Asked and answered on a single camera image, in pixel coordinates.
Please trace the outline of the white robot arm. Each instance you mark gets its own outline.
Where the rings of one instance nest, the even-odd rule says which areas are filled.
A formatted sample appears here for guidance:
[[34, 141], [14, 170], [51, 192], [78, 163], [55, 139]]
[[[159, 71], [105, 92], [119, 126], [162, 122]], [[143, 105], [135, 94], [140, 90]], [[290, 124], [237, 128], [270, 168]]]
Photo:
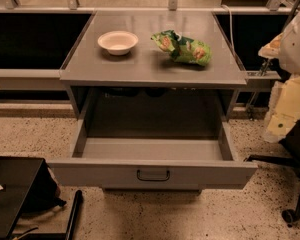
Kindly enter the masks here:
[[300, 11], [258, 55], [277, 59], [290, 74], [284, 82], [276, 81], [271, 90], [269, 111], [265, 116], [264, 139], [276, 143], [284, 139], [300, 120]]

